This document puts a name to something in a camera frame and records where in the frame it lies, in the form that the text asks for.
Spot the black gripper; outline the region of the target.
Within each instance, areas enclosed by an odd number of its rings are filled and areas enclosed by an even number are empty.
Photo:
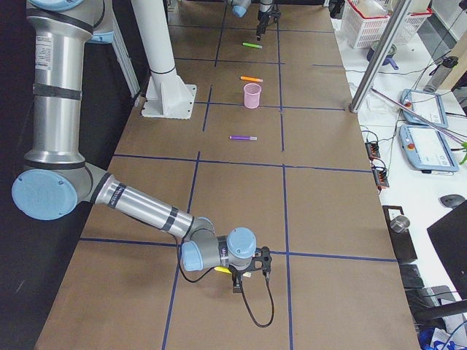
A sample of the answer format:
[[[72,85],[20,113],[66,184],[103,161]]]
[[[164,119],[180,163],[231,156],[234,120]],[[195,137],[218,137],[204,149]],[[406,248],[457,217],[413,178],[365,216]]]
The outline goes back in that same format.
[[[264,34],[264,26],[270,26],[277,23],[281,17],[281,12],[278,9],[271,9],[268,12],[258,12],[258,26],[256,28],[256,39],[261,40]]]
[[[232,275],[233,293],[242,293],[242,279],[250,278],[251,273],[246,270],[238,270],[234,266],[229,267]]]

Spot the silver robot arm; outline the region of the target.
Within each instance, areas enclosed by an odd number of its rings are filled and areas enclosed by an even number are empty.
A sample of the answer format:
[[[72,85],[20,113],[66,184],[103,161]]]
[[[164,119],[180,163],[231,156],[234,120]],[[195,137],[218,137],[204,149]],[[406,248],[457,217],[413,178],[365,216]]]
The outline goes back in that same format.
[[[235,292],[258,261],[254,233],[244,227],[216,236],[203,217],[126,186],[88,163],[79,151],[83,56],[86,42],[112,38],[110,1],[28,1],[36,32],[34,143],[12,186],[15,205],[34,219],[54,220],[78,203],[104,204],[183,239],[179,267],[202,271],[223,266]]]
[[[249,9],[252,1],[250,0],[228,0],[225,3],[231,7],[232,13],[242,18]],[[258,25],[256,27],[256,39],[261,41],[262,36],[266,33],[266,29],[272,24],[278,24],[281,17],[279,5],[274,0],[260,0],[258,3]]]

